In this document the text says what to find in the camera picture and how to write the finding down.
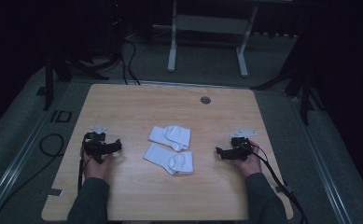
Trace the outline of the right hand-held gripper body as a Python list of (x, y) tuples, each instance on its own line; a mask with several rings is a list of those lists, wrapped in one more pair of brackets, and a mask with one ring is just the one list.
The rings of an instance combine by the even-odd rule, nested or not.
[(252, 144), (249, 137), (255, 136), (258, 133), (247, 129), (239, 129), (230, 135), (230, 144), (235, 150), (236, 160), (245, 161), (253, 152)]

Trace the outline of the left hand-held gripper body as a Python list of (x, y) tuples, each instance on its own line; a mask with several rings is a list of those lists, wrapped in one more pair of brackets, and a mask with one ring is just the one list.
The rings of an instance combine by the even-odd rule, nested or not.
[(90, 126), (90, 131), (86, 133), (82, 140), (82, 155), (88, 155), (97, 161), (103, 163), (104, 155), (102, 146), (105, 144), (106, 127)]

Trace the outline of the white sock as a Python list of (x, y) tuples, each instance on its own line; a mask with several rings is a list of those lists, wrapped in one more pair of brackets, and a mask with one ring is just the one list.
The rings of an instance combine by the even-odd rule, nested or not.
[(171, 147), (175, 151), (189, 149), (191, 130), (182, 126), (170, 125), (164, 128), (154, 126), (148, 139)]
[(193, 155), (190, 151), (174, 152), (152, 143), (144, 159), (165, 169), (170, 175), (193, 174)]

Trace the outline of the person's right hand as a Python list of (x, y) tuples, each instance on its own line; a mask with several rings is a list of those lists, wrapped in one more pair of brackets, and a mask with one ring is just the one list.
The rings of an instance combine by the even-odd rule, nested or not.
[(244, 177), (261, 172), (260, 158), (258, 157), (259, 147), (251, 142), (253, 153), (245, 161), (234, 161), (233, 163), (241, 170)]

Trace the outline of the person's left hand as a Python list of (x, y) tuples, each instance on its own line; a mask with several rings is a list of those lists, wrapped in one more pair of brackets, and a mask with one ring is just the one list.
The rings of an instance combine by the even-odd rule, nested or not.
[(108, 181), (110, 171), (112, 169), (114, 157), (108, 154), (103, 158), (103, 162), (99, 163), (87, 154), (83, 155), (83, 175), (86, 179), (99, 178)]

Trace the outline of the black floor tape marks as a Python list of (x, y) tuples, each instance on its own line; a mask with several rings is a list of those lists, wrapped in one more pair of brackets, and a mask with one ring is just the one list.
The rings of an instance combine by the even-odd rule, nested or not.
[(52, 113), (49, 121), (66, 123), (71, 120), (72, 115), (73, 115), (73, 113), (71, 111), (55, 110)]

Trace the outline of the black tripod stand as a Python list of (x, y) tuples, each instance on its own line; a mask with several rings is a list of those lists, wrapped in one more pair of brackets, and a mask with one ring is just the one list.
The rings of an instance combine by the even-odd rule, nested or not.
[(316, 101), (311, 90), (313, 83), (314, 65), (311, 63), (299, 63), (297, 65), (284, 65), (277, 77), (254, 87), (251, 90), (263, 91), (270, 87), (289, 80), (285, 93), (287, 96), (295, 97), (301, 92), (300, 97), (300, 118), (305, 125), (309, 124), (308, 110), (310, 108), (310, 98)]
[(54, 99), (54, 81), (53, 74), (56, 73), (60, 81), (70, 81), (72, 78), (68, 68), (72, 66), (78, 69), (83, 75), (93, 77), (95, 79), (107, 80), (107, 77), (99, 75), (93, 68), (73, 59), (62, 52), (50, 52), (45, 59), (45, 106), (44, 110), (49, 110)]

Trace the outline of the white metal stand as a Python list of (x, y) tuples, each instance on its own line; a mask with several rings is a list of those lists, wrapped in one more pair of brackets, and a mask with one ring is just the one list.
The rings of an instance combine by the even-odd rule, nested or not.
[(235, 48), (235, 53), (239, 65), (240, 76), (248, 77), (247, 64), (244, 58), (244, 52), (247, 46), (249, 36), (251, 35), (255, 18), (258, 13), (258, 6), (253, 6), (249, 13), (249, 18), (242, 20), (179, 14), (177, 11), (177, 3), (179, 0), (171, 1), (172, 24), (170, 26), (171, 45), (167, 63), (168, 72), (175, 71), (177, 55), (177, 32), (194, 31), (203, 33), (241, 35), (243, 37), (243, 41), (239, 46)]

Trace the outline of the aluminium floor rail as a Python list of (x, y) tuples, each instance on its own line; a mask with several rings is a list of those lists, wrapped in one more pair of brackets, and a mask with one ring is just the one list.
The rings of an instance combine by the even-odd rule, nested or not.
[(309, 151), (313, 159), (314, 167), (318, 172), (335, 217), (340, 224), (352, 224), (349, 213), (344, 206), (341, 194), (329, 172), (327, 165), (325, 164), (320, 148), (314, 139), (313, 133), (310, 127), (306, 125), (300, 117), (300, 101), (297, 97), (290, 97), (288, 101), (290, 102), (294, 114), (297, 116), (297, 120), (302, 128), (302, 132), (307, 137)]
[[(63, 155), (65, 147), (65, 137), (60, 131), (53, 131), (48, 133), (46, 128), (50, 124), (62, 124), (60, 122), (50, 122), (50, 117), (55, 110), (71, 111), (67, 109), (60, 109), (59, 106), (63, 97), (67, 94), (70, 84), (61, 84), (55, 91), (55, 99), (53, 100), (49, 110), (44, 111), (43, 115), (37, 121), (37, 124), (28, 132), (28, 135), (11, 161), (10, 165), (6, 168), (0, 178), (0, 214), (6, 204), (25, 186), (27, 186), (38, 175), (45, 171), (54, 161)], [(32, 153), (38, 150), (47, 161), (37, 170), (24, 180), (19, 186), (14, 187), (21, 171), (27, 164)]]

